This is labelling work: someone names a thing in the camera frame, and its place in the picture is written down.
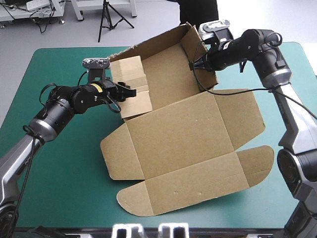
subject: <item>gray floor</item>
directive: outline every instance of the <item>gray floor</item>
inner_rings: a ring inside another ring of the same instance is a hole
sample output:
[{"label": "gray floor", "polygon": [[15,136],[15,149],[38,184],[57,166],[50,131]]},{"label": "gray floor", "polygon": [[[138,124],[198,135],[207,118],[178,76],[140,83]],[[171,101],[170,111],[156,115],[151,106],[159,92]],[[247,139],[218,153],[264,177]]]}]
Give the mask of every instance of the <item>gray floor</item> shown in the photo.
[{"label": "gray floor", "polygon": [[[219,0],[219,17],[230,20],[231,31],[239,37],[249,28],[272,29],[284,41],[303,45],[311,65],[317,72],[317,1],[316,0]],[[31,22],[8,25],[0,29],[0,125],[5,118],[26,67],[35,50],[53,47],[131,46],[158,35],[179,24],[178,4],[165,0],[137,2],[138,17],[120,8],[135,26],[120,23],[113,31],[103,31],[97,43],[101,10],[86,11],[85,20],[77,21],[67,3],[65,25],[51,25],[40,34]]]}]

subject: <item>green table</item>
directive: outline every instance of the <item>green table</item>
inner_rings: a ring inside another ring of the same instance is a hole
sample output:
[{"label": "green table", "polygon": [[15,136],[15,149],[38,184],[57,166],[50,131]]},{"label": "green table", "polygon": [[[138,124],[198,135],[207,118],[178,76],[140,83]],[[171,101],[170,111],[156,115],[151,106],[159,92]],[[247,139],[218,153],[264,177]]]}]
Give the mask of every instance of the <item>green table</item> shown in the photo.
[{"label": "green table", "polygon": [[[22,125],[38,112],[40,90],[49,82],[75,85],[83,58],[106,57],[123,50],[115,48],[62,48],[37,50],[15,95],[0,130],[0,155],[24,135]],[[285,43],[281,50],[294,75],[292,83],[303,102],[317,112],[314,95],[316,77],[297,43]],[[261,87],[251,63],[240,74],[238,66],[218,72],[217,88]],[[255,93],[266,130],[243,148],[270,145],[275,154],[285,127],[273,95]],[[278,171],[273,169],[261,184],[218,199],[213,199],[155,217],[136,217],[116,201],[119,190],[136,181],[110,179],[100,150],[100,141],[123,121],[106,106],[77,115],[54,141],[37,154],[20,207],[18,226],[33,227],[111,227],[114,223],[141,223],[157,227],[162,222],[188,222],[206,228],[281,228],[297,201],[288,191]]]}]

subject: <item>black cable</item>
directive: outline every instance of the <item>black cable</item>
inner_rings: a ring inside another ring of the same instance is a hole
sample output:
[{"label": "black cable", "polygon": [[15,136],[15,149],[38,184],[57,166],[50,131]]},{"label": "black cable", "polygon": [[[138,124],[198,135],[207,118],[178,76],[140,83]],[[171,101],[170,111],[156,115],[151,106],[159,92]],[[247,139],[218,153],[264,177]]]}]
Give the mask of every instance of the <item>black cable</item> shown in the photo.
[{"label": "black cable", "polygon": [[[195,55],[194,55],[194,62],[195,62],[195,59],[196,59],[196,55],[197,55],[197,52],[198,52],[198,48],[199,46],[202,44],[203,42],[200,41],[199,44],[197,45],[196,47],[196,52],[195,52]],[[292,102],[296,103],[297,105],[301,106],[303,109],[305,109],[314,119],[317,120],[317,116],[311,111],[309,110],[305,105],[297,102],[296,100],[292,99],[291,97],[283,94],[283,93],[280,93],[278,91],[276,91],[276,89],[279,87],[277,86],[276,88],[270,88],[270,89],[267,89],[267,88],[254,88],[254,89],[249,89],[249,90],[244,90],[244,91],[239,91],[239,92],[234,92],[234,93],[215,93],[213,91],[210,91],[208,90],[207,88],[205,88],[202,83],[200,82],[200,80],[198,79],[197,75],[196,75],[196,72],[195,72],[195,67],[193,67],[193,73],[194,73],[194,76],[195,76],[195,79],[197,81],[197,83],[207,92],[213,94],[213,95],[217,95],[217,96],[230,96],[230,95],[236,95],[236,94],[241,94],[241,93],[248,93],[248,92],[253,92],[253,91],[268,91],[269,93],[277,93],[289,100],[291,100]]]},{"label": "black cable", "polygon": [[83,74],[80,76],[77,86],[79,86],[81,79],[83,78],[83,76],[87,73],[88,71],[86,70],[85,72],[83,72]]},{"label": "black cable", "polygon": [[115,106],[117,107],[117,109],[113,108],[113,107],[111,106],[111,104],[110,104],[107,100],[105,100],[104,98],[102,98],[102,97],[97,97],[97,99],[99,99],[99,100],[102,101],[104,104],[106,104],[112,112],[114,112],[114,113],[119,113],[119,112],[121,112],[121,107],[119,106],[119,104],[118,104],[115,100],[113,100],[113,99],[109,96],[109,92],[108,92],[107,97],[111,100],[111,102],[112,102],[113,104],[115,104]]},{"label": "black cable", "polygon": [[39,21],[39,22],[35,22],[35,24],[39,27],[41,34],[43,34],[44,32],[46,32],[46,29],[47,29],[47,27],[48,27],[48,24],[51,23],[51,18],[53,17],[54,13],[55,13],[55,8],[52,10],[52,12],[51,12],[51,14],[50,14],[50,16],[49,16],[49,19],[48,19],[48,21],[47,21],[47,23],[46,23],[46,25],[45,25],[44,30],[42,30],[42,28],[41,28],[41,26],[40,26],[40,24],[39,24],[40,21]]},{"label": "black cable", "polygon": [[301,106],[302,108],[304,108],[313,118],[315,118],[315,119],[317,120],[317,116],[316,116],[311,110],[309,110],[305,105],[303,105],[303,104],[297,102],[296,100],[292,99],[291,97],[289,97],[289,96],[287,96],[287,95],[285,95],[285,94],[282,94],[282,93],[280,93],[280,92],[278,92],[278,91],[276,91],[276,90],[273,90],[271,93],[277,93],[277,94],[279,94],[279,95],[281,95],[281,96],[283,96],[283,97],[285,97],[285,98],[291,100],[292,102],[294,102],[294,103],[296,103],[297,105],[299,105],[299,106]]},{"label": "black cable", "polygon": [[[28,126],[23,126],[23,128],[28,128],[29,130],[32,130],[30,127]],[[26,182],[29,178],[29,174],[30,174],[30,170],[31,170],[31,165],[32,165],[32,162],[33,162],[33,157],[34,157],[34,149],[35,149],[35,136],[33,136],[33,141],[32,141],[32,148],[31,148],[31,155],[29,157],[29,159],[26,161],[26,165],[28,166],[28,169],[26,171],[26,174],[25,174],[25,177],[24,177],[24,181],[23,181],[23,184],[22,184],[22,188],[21,188],[21,192],[20,192],[20,195],[19,195],[19,198],[17,200],[17,203],[16,203],[16,207],[15,207],[15,210],[14,210],[14,213],[13,213],[13,216],[11,218],[11,221],[10,221],[10,224],[9,224],[9,230],[8,230],[8,233],[6,235],[6,238],[9,238],[11,236],[11,233],[14,232],[14,227],[13,227],[13,224],[14,224],[14,219],[15,219],[15,216],[17,215],[17,212],[18,212],[18,209],[19,209],[19,206],[21,204],[21,201],[22,201],[22,197],[23,197],[23,194],[24,194],[24,190],[25,190],[25,185],[26,185]]]},{"label": "black cable", "polygon": [[[202,43],[203,42],[200,41],[199,44],[196,47],[196,51],[195,51],[195,54],[194,54],[193,65],[194,65],[194,63],[196,61],[196,56],[197,56],[198,49],[199,49],[199,47],[200,47],[200,45]],[[254,89],[248,89],[248,90],[238,91],[238,92],[233,92],[233,93],[216,93],[216,92],[213,92],[213,91],[207,89],[205,86],[202,85],[201,81],[198,79],[198,76],[196,75],[195,67],[193,67],[193,73],[194,73],[195,79],[196,79],[197,83],[199,84],[199,86],[202,87],[206,92],[209,92],[210,94],[213,94],[213,95],[230,96],[230,95],[237,95],[237,94],[248,93],[248,92],[253,92],[253,91],[269,91],[270,90],[270,89],[267,89],[267,88],[254,88]]]}]

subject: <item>cardboard box lid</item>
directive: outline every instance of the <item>cardboard box lid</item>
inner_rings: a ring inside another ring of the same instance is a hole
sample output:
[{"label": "cardboard box lid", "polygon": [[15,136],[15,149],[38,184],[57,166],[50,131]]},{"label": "cardboard box lid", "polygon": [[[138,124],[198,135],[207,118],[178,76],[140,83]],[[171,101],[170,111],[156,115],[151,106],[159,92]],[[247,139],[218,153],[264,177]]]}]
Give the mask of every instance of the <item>cardboard box lid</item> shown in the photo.
[{"label": "cardboard box lid", "polygon": [[112,179],[150,179],[234,152],[264,128],[253,93],[204,92],[127,121],[101,149]]},{"label": "cardboard box lid", "polygon": [[[196,28],[184,24],[109,58],[114,64],[117,60],[141,57],[151,103],[156,110],[200,93],[189,68],[189,61],[193,60],[200,41]],[[200,45],[198,56],[205,52],[205,45]],[[204,86],[217,84],[214,72],[198,70],[197,73]]]}]

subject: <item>cardboard box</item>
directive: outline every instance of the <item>cardboard box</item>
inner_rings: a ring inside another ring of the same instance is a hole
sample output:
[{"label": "cardboard box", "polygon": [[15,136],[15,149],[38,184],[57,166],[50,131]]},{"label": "cardboard box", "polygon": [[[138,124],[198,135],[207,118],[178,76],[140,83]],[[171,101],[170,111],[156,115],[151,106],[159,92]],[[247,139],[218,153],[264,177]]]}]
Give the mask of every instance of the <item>cardboard box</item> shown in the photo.
[{"label": "cardboard box", "polygon": [[[101,142],[112,179],[145,180],[117,195],[131,214],[158,215],[241,191],[272,168],[268,146],[236,152],[265,128],[253,93],[199,92],[188,67],[199,40],[195,28],[182,25],[111,57],[141,56],[154,109]],[[199,77],[216,84],[213,72]]]}]

